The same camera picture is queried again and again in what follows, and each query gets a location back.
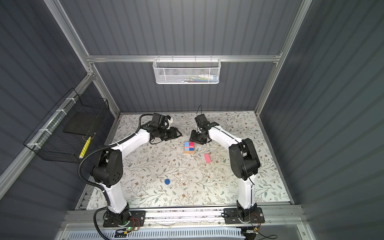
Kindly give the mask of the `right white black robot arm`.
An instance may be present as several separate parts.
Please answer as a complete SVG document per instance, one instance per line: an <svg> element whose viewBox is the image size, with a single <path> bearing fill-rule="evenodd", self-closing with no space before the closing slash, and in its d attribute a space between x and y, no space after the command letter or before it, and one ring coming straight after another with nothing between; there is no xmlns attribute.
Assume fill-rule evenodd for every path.
<svg viewBox="0 0 384 240"><path fill-rule="evenodd" d="M239 179L238 218L243 223L250 222L251 215L257 211L254 185L258 170L261 167L253 141L249 138L241 139L230 134L218 123L209 122L204 114L196 116L195 122L197 129L191 132L191 142L205 145L211 140L228 150L231 170Z"/></svg>

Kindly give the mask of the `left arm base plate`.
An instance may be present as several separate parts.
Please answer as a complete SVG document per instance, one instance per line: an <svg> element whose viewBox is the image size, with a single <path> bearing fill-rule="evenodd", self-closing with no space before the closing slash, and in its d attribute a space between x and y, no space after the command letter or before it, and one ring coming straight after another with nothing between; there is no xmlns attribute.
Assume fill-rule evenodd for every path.
<svg viewBox="0 0 384 240"><path fill-rule="evenodd" d="M125 211L116 214L107 210L103 215L104 228L128 228L128 227L142 227L146 217L145 211Z"/></svg>

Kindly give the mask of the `black pad in basket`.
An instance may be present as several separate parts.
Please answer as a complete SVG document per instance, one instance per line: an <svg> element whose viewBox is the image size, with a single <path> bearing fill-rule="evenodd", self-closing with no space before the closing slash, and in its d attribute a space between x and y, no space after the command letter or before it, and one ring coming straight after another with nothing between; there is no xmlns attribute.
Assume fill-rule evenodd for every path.
<svg viewBox="0 0 384 240"><path fill-rule="evenodd" d="M92 136L97 132L102 121L100 115L78 112L69 120L63 132L80 136Z"/></svg>

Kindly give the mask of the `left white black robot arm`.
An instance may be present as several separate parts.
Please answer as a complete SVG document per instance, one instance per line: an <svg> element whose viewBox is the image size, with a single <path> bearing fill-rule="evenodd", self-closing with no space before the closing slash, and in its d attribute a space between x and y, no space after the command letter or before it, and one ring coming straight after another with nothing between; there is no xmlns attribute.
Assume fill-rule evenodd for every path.
<svg viewBox="0 0 384 240"><path fill-rule="evenodd" d="M131 219L129 204L121 188L123 159L155 138L169 141L181 137L181 132L171 127L172 122L173 119L169 115L143 114L139 117L138 128L131 135L101 150L100 159L93 167L91 175L107 200L106 213L117 225L126 225Z"/></svg>

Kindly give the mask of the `markers in white basket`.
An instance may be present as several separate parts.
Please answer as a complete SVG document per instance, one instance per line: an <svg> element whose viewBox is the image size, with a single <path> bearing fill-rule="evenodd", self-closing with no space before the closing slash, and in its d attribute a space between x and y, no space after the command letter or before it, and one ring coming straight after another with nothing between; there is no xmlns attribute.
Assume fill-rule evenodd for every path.
<svg viewBox="0 0 384 240"><path fill-rule="evenodd" d="M197 84L217 84L219 82L219 76L217 75L194 75L194 76L187 76L184 78L179 79L180 82L183 83L197 83Z"/></svg>

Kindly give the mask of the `yellow marker in basket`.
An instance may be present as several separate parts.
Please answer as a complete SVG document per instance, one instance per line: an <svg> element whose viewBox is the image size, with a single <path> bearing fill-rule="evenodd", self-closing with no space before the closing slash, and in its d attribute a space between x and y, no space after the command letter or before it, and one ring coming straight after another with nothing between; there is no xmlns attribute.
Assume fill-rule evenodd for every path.
<svg viewBox="0 0 384 240"><path fill-rule="evenodd" d="M88 150L88 147L90 145L91 140L92 140L92 137L89 137L86 140L86 142L85 142L85 144L84 144L84 146L83 146L83 148L82 148L82 150L81 150L81 152L79 154L79 159L83 159L85 157L85 154L86 154L86 152Z"/></svg>

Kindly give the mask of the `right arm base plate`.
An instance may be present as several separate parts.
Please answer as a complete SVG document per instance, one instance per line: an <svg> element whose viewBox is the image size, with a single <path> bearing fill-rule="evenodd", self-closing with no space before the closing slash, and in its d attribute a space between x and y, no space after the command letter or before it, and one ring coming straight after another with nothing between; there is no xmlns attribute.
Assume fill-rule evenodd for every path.
<svg viewBox="0 0 384 240"><path fill-rule="evenodd" d="M261 208L254 210L241 211L235 208L226 208L221 213L227 225L230 224L253 224L259 225L265 223L265 217Z"/></svg>

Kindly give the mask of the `floral patterned table mat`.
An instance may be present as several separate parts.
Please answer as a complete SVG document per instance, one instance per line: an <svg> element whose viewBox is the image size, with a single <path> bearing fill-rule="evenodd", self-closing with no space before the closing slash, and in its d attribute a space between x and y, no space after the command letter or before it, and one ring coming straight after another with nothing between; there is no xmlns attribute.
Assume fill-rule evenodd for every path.
<svg viewBox="0 0 384 240"><path fill-rule="evenodd" d="M195 154L184 154L184 144L196 128L195 113L171 113L176 140L145 144L123 159L123 194L131 208L231 205L239 195L238 178L228 151L217 142L197 145ZM208 112L230 134L253 141L261 162L254 185L258 204L289 202L289 194L273 160L254 112ZM210 154L207 164L204 155Z"/></svg>

